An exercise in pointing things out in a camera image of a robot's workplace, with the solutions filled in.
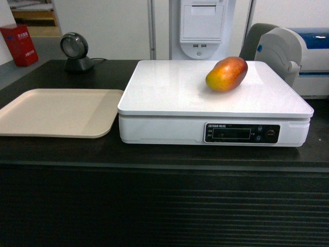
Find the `dark countertop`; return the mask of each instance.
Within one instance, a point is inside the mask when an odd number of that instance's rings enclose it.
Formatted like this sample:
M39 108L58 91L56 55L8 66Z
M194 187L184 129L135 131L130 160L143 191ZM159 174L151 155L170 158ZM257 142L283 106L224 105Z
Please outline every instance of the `dark countertop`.
M27 90L84 88L124 90L138 61L99 62L93 71L72 75L65 61L51 60L0 91L0 108ZM0 137L0 163L210 170L329 172L329 101L307 100L315 109L302 147L235 147L125 144L118 118L96 139Z

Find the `scale button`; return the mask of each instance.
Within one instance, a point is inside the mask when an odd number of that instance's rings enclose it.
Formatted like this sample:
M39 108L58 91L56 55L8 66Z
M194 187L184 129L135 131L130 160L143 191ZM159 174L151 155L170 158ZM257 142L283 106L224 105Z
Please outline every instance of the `scale button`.
M266 132L266 136L267 136L268 138L274 138L275 135L276 135L276 132L275 132L274 130L268 130L268 131Z
M260 135L255 137L255 142L259 143L262 140L262 137Z
M258 126L257 127L257 132L262 132L263 131L263 126Z

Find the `white scale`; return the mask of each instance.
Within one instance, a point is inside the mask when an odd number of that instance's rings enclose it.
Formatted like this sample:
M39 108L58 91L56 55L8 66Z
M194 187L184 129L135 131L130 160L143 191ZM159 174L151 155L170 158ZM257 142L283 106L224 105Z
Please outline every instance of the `white scale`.
M118 104L131 144L301 146L314 110L267 64L248 61L240 86L205 83L217 61L140 61Z

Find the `plastic tray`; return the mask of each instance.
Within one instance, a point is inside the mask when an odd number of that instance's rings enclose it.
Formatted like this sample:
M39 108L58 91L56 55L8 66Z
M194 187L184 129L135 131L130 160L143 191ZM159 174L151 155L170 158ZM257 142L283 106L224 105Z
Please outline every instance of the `plastic tray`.
M0 110L0 135L97 138L110 131L122 90L35 89Z

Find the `white machine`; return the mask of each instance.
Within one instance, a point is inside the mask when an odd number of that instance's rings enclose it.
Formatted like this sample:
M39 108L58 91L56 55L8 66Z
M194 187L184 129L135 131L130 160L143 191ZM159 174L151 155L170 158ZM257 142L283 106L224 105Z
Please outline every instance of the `white machine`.
M169 5L170 59L227 57L235 0L172 0Z
M267 64L248 62L234 90L205 77L216 61L140 61L118 104L125 143L301 146L313 109Z
M303 98L329 95L329 28L275 28L261 36L255 60Z

